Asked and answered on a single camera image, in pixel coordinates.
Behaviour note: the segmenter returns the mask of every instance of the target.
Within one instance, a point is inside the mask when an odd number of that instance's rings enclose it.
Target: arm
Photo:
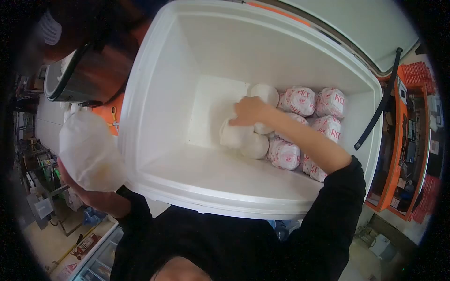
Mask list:
[[[365,196],[361,163],[338,144],[259,98],[244,98],[235,105],[238,117],[230,125],[262,122],[289,137],[326,173],[320,190],[299,229],[282,252],[288,280],[337,280],[348,259]]]
[[[237,118],[231,126],[250,126],[257,122],[282,133],[327,174],[348,166],[351,156],[342,147],[314,129],[291,119],[287,114],[264,103],[259,97],[243,98],[234,107]]]
[[[63,181],[75,191],[83,203],[115,217],[124,228],[124,232],[139,229],[146,221],[151,221],[149,206],[142,195],[130,191],[125,186],[119,188],[117,192],[86,191],[70,177],[59,158],[58,171]]]

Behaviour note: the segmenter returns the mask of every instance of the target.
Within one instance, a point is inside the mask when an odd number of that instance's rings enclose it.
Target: scissors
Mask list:
[[[119,123],[117,123],[116,112],[117,112],[116,107],[112,107],[111,113],[112,113],[112,119],[114,120],[114,122],[112,124],[108,123],[108,126],[116,127],[116,131],[117,131],[117,133],[119,133],[119,127],[118,127]]]

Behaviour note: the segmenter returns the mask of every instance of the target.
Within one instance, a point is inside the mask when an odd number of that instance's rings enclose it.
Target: hand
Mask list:
[[[264,123],[267,113],[273,107],[259,97],[244,97],[234,105],[234,112],[238,116],[228,122],[230,126],[252,126],[257,122]]]

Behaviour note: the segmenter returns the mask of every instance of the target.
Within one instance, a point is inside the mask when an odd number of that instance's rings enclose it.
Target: cooler handle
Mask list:
[[[397,78],[397,71],[398,71],[398,65],[400,63],[400,54],[403,52],[402,48],[397,48],[396,50],[396,56],[394,61],[394,66],[392,67],[392,73],[391,77],[389,78],[389,81],[387,82],[386,90],[384,91],[383,98],[380,101],[380,104],[377,107],[377,110],[375,111],[375,114],[372,117],[372,120],[370,120],[369,124],[367,125],[366,129],[364,130],[364,133],[361,135],[358,142],[354,145],[355,150],[358,150],[361,145],[364,143],[366,138],[369,136],[370,132],[372,132],[372,129],[375,127],[375,124],[378,121],[378,118],[380,118],[381,113],[384,111],[384,108],[387,105],[387,102],[389,100],[389,97],[391,95],[391,91],[394,88],[394,82]]]

